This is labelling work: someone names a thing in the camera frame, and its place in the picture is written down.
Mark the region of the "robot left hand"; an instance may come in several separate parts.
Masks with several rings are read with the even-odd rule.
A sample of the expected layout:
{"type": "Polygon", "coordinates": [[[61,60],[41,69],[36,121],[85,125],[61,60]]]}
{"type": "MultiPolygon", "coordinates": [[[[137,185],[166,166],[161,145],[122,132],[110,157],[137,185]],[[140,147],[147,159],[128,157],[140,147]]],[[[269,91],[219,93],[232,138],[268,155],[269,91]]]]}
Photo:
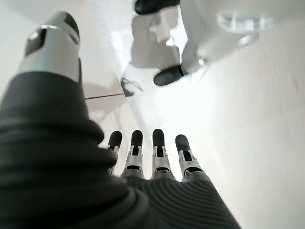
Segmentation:
{"type": "Polygon", "coordinates": [[[182,181],[164,135],[153,132],[153,172],[142,168],[142,133],[132,134],[120,177],[122,140],[88,115],[77,23],[60,11],[27,39],[0,104],[0,226],[3,229],[237,229],[239,224],[194,157],[175,139],[182,181]]]}

